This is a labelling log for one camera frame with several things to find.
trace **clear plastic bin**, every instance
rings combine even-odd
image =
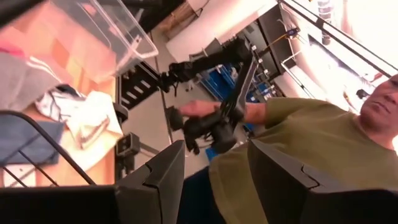
[[[96,83],[158,54],[120,0],[52,0],[16,20],[2,38],[53,68],[65,82]]]

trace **man's hand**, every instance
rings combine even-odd
[[[179,110],[182,116],[201,118],[214,112],[220,105],[220,102],[195,100],[183,105]]]

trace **man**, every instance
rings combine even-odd
[[[180,108],[204,116],[219,103],[196,101]],[[357,188],[398,189],[398,75],[379,85],[361,115],[325,101],[271,98],[247,104],[245,122],[265,124],[257,139]],[[189,177],[178,223],[267,223],[255,190],[247,146],[232,149]]]

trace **orange surface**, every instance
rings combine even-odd
[[[62,33],[55,32],[55,27],[63,27]],[[4,28],[0,31],[0,40],[23,49],[25,55],[35,56],[51,67],[60,67],[61,70],[67,71],[56,73],[64,82],[80,92],[88,94],[91,90],[97,90],[110,94],[114,98],[113,78],[102,83],[95,83],[89,78],[90,75],[101,72],[101,69],[114,67],[114,55],[104,44],[51,3],[31,10],[16,20],[12,26]],[[24,113],[36,120],[49,120],[39,114],[33,105]],[[86,184],[62,157],[57,165],[45,166],[44,170],[60,185]],[[114,182],[114,150],[88,170],[87,174],[97,184],[112,184]],[[37,185],[50,185],[47,178],[39,171],[36,171],[36,179]]]

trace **olive green t-shirt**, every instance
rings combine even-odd
[[[256,139],[358,188],[398,189],[398,157],[354,124],[354,115],[325,101],[271,98],[267,131]],[[212,160],[211,187],[229,224],[267,223],[249,170],[247,146]]]

